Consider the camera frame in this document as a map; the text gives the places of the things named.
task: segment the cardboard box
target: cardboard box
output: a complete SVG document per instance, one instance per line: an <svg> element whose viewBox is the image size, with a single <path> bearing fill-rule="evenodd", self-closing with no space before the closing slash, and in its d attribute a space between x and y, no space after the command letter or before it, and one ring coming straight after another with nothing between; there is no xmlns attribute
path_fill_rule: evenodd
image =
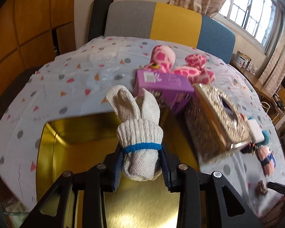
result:
<svg viewBox="0 0 285 228"><path fill-rule="evenodd" d="M142 95L143 88L154 95L160 108L169 107L173 114L186 106L194 92L185 76L137 70L134 95Z"/></svg>

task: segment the metal bolt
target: metal bolt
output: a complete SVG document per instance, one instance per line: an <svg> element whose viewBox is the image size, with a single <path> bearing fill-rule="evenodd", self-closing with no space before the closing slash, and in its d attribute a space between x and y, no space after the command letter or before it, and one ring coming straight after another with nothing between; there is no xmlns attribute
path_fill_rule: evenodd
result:
<svg viewBox="0 0 285 228"><path fill-rule="evenodd" d="M217 178L220 178L220 177L222 176L222 174L221 174L219 171L215 171L215 172L213 173L213 175L214 175L215 177L217 177Z"/></svg>
<svg viewBox="0 0 285 228"><path fill-rule="evenodd" d="M178 166L178 168L179 168L180 170L187 170L187 169L188 169L188 166L187 166L186 164L180 164L180 165Z"/></svg>
<svg viewBox="0 0 285 228"><path fill-rule="evenodd" d="M62 173L62 175L64 177L69 177L70 175L72 175L72 172L70 172L69 170L66 170L64 173Z"/></svg>
<svg viewBox="0 0 285 228"><path fill-rule="evenodd" d="M97 169L99 169L99 170L103 170L103 169L105 169L106 168L106 165L105 164L99 164L99 165L97 165Z"/></svg>

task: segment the teal pom-pom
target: teal pom-pom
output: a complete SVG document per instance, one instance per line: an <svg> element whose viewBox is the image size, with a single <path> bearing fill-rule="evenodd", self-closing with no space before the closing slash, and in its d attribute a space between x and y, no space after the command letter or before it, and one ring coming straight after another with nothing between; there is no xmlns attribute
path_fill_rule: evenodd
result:
<svg viewBox="0 0 285 228"><path fill-rule="evenodd" d="M262 134L264 136L264 140L260 143L257 143L257 146L266 146L269 144L269 141L270 141L270 135L268 133L268 131L266 130L262 130Z"/></svg>

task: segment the patterned bed sheet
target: patterned bed sheet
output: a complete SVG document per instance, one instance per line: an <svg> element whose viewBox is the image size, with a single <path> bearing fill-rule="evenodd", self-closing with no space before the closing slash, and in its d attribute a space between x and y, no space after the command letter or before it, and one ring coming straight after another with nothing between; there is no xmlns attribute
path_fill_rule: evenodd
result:
<svg viewBox="0 0 285 228"><path fill-rule="evenodd" d="M174 50L175 66L184 65L189 54L206 56L206 68L216 75L213 84L228 94L241 113L253 116L270 133L270 148L277 163L270 177L264 176L255 155L240 152L202 165L201 172L222 172L258 216L265 215L281 198L273 190L261 197L255 194L260 180L285 184L285 159L274 125L244 76L221 59L195 48L151 39L99 37L77 51L56 57L32 75L0 121L0 176L29 210L36 205L36 161L44 124L111 111L105 99L107 90L121 84L132 91L136 69L149 63L156 45Z"/></svg>

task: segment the white label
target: white label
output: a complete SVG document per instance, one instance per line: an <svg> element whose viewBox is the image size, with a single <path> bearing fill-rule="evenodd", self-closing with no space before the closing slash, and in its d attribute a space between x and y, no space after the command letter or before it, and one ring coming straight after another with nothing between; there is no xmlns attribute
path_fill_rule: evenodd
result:
<svg viewBox="0 0 285 228"><path fill-rule="evenodd" d="M145 83L155 83L154 73L145 71L143 72Z"/></svg>

